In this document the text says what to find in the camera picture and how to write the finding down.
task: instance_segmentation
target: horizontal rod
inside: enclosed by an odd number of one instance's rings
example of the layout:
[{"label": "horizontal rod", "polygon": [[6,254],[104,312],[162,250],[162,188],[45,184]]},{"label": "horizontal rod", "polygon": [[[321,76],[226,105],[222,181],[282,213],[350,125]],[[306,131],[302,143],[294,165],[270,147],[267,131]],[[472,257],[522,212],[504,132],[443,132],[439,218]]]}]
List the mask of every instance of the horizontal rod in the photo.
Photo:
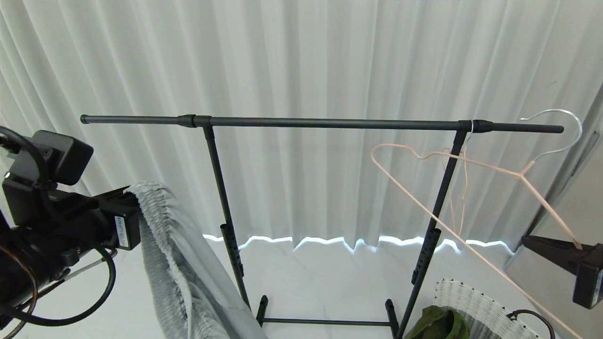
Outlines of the horizontal rod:
[{"label": "horizontal rod", "polygon": [[352,325],[352,326],[390,326],[389,322],[357,322],[354,320],[318,320],[318,319],[287,319],[264,318],[265,323],[288,324],[317,324],[317,325]]},{"label": "horizontal rod", "polygon": [[[470,120],[419,121],[369,119],[306,119],[306,118],[230,118],[220,116],[94,116],[82,115],[84,124],[162,124],[185,127],[304,127],[304,128],[358,128],[379,130],[448,130],[472,131]],[[500,124],[474,120],[476,133],[487,131],[522,131],[535,133],[562,133],[563,126],[535,124]]]}]

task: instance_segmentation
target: pleated curtain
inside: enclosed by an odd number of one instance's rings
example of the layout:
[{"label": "pleated curtain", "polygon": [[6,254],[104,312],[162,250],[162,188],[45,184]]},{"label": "pleated curtain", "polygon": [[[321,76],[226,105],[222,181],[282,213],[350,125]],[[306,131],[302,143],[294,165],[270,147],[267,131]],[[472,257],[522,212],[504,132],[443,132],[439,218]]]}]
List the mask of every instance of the pleated curtain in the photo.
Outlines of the pleated curtain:
[{"label": "pleated curtain", "polygon": [[[0,1],[0,123],[74,136],[95,154],[74,190],[143,180],[169,186],[203,232],[224,222],[203,131],[82,125],[81,114],[517,122],[564,108],[584,118],[603,83],[603,3],[586,1]],[[473,135],[467,155],[520,170],[574,138]],[[449,131],[215,128],[239,242],[251,236],[423,235],[429,217],[373,165],[382,142],[419,153]],[[528,178],[543,194],[566,154]],[[377,158],[425,205],[442,160],[381,149]],[[0,170],[10,161],[0,157]],[[517,244],[538,202],[513,179],[469,165],[462,236]],[[459,228],[462,165],[449,195]],[[6,210],[2,196],[2,210]],[[450,206],[444,221],[452,225]]]}]

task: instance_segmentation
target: green cloth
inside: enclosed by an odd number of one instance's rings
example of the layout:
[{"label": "green cloth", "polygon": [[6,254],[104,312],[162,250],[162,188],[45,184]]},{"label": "green cloth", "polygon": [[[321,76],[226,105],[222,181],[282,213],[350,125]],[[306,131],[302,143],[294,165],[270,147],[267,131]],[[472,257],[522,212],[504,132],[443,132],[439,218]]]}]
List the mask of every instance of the green cloth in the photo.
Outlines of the green cloth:
[{"label": "green cloth", "polygon": [[469,339],[469,325],[458,312],[430,306],[404,339]]}]

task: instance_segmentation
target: garment rack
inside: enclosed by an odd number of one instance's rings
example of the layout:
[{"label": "garment rack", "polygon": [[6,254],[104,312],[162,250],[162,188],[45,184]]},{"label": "garment rack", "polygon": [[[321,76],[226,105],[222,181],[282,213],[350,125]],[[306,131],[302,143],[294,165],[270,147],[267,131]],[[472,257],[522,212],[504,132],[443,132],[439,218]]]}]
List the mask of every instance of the garment rack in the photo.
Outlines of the garment rack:
[{"label": "garment rack", "polygon": [[[181,115],[181,116],[90,116],[82,115],[83,124],[160,124],[180,125],[189,128],[203,128],[209,155],[212,162],[213,173],[218,186],[218,193],[225,223],[220,226],[224,237],[224,244],[228,252],[230,264],[235,273],[235,280],[241,294],[241,298],[250,307],[247,290],[243,281],[243,264],[236,242],[235,229],[233,226],[230,206],[224,185],[224,177],[218,158],[213,128],[216,126],[231,127],[297,127],[297,128],[352,128],[352,129],[381,129],[381,130],[442,130],[456,131],[454,142],[450,153],[458,156],[465,142],[467,133],[486,133],[490,131],[517,131],[533,133],[562,133],[564,128],[559,125],[535,125],[535,124],[506,124],[486,120],[460,120],[460,121],[411,121],[411,120],[367,120],[367,119],[306,119],[306,118],[235,118],[217,117],[207,115]],[[433,214],[440,216],[440,212],[448,193],[450,181],[456,168],[457,159],[451,157],[446,169],[435,201]],[[319,319],[294,319],[294,318],[269,318],[266,317],[268,297],[262,296],[256,314],[257,322],[262,326],[264,323],[298,323],[298,324],[322,324],[322,325],[355,325],[355,326],[387,326],[391,329],[394,339],[402,339],[408,320],[417,301],[418,294],[423,285],[423,280],[429,268],[429,263],[434,255],[435,248],[440,239],[441,230],[436,228],[436,220],[431,218],[425,240],[417,259],[417,265],[412,272],[412,292],[406,304],[406,310],[402,321],[398,324],[396,311],[391,299],[385,302],[387,322],[368,322],[357,320],[319,320]]]}]

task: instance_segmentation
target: beige wall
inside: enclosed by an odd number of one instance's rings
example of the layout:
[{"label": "beige wall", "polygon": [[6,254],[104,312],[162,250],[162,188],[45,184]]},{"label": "beige wall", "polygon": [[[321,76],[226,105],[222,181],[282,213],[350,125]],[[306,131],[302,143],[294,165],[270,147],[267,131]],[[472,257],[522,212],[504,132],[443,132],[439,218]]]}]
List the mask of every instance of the beige wall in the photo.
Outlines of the beige wall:
[{"label": "beige wall", "polygon": [[[598,146],[594,150],[592,158],[561,197],[555,210],[578,240],[591,245],[603,243],[603,147]],[[567,240],[552,218],[544,220],[534,234]],[[592,310],[574,304],[575,276],[527,249],[517,252],[507,267],[507,273],[583,338],[603,338],[603,303]],[[573,338],[563,330],[558,329],[558,333],[564,339]]]}]

